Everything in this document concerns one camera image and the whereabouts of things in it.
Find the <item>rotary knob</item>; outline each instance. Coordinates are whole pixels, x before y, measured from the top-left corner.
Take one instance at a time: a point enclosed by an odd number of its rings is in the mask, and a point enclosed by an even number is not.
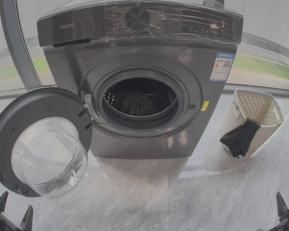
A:
[[[130,9],[125,15],[125,23],[129,29],[141,31],[150,22],[150,15],[144,8],[135,7]]]

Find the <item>door hinge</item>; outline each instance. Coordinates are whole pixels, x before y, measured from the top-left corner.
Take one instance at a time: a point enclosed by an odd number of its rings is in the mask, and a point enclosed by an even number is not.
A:
[[[89,114],[91,116],[91,121],[99,118],[99,116],[97,115],[97,113],[95,112],[93,108],[91,94],[85,94],[85,104],[83,106],[87,108],[87,110],[89,111]]]

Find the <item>open door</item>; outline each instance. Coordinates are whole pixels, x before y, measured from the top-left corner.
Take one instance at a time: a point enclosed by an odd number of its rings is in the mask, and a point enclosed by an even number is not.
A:
[[[82,179],[92,124],[84,102],[57,87],[31,90],[0,113],[0,182],[26,197],[59,197]]]

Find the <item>marble floor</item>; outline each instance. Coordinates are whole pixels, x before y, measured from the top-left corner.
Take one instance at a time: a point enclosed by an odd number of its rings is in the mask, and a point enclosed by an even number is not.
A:
[[[95,158],[82,181],[55,199],[9,193],[5,215],[19,225],[28,205],[33,231],[247,231],[272,228],[276,193],[289,206],[289,98],[276,98],[285,124],[264,147],[237,159],[219,142],[233,95],[221,96],[190,158]],[[10,100],[0,100],[0,110]],[[0,184],[0,195],[5,188]]]

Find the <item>plastic laundry basket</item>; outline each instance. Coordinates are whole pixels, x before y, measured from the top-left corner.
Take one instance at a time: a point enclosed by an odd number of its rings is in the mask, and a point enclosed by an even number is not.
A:
[[[280,107],[272,95],[259,91],[236,89],[230,109],[220,128],[221,137],[243,125],[247,117],[258,121],[261,125],[250,144],[249,151],[257,150],[284,123]],[[226,145],[223,144],[223,146],[225,150],[229,151]]]

